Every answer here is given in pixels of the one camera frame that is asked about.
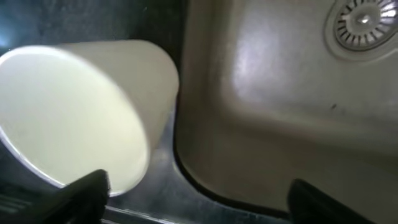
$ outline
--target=sink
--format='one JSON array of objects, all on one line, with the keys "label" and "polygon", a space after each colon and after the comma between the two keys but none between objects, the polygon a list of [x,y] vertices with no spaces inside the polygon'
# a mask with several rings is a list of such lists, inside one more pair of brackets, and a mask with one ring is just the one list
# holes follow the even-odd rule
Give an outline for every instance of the sink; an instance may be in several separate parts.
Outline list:
[{"label": "sink", "polygon": [[299,178],[397,223],[397,5],[191,1],[175,148],[198,188],[287,211]]}]

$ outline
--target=sink basin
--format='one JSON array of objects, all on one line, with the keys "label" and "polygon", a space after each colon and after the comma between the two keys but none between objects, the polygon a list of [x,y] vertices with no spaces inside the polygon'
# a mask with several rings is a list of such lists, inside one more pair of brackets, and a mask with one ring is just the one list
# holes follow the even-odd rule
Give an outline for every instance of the sink basin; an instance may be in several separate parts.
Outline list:
[{"label": "sink basin", "polygon": [[300,178],[397,223],[396,7],[192,1],[175,146],[189,176],[220,198],[281,211]]}]

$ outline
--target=drain strainer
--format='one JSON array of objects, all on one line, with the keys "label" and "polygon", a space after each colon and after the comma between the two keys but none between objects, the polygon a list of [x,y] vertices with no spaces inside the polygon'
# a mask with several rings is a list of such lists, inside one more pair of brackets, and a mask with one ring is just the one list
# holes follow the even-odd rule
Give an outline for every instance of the drain strainer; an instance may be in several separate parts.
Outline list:
[{"label": "drain strainer", "polygon": [[350,50],[369,50],[387,41],[398,21],[398,0],[350,0],[338,14],[335,35]]}]

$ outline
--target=metal drain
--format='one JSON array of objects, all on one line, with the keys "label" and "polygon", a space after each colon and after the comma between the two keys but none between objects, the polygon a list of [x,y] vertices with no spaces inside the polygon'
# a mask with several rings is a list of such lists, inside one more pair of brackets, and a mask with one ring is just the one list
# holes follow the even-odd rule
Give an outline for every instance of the metal drain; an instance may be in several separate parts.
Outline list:
[{"label": "metal drain", "polygon": [[370,50],[396,32],[398,0],[350,0],[338,14],[335,35],[350,50]]}]

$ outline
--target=white cup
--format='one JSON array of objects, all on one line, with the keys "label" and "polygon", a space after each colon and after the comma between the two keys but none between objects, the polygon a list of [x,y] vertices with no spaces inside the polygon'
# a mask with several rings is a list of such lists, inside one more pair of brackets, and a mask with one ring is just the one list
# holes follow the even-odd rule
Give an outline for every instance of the white cup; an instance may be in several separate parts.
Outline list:
[{"label": "white cup", "polygon": [[104,169],[119,195],[146,173],[177,91],[173,61],[145,41],[21,47],[0,58],[0,138],[57,187]]}]

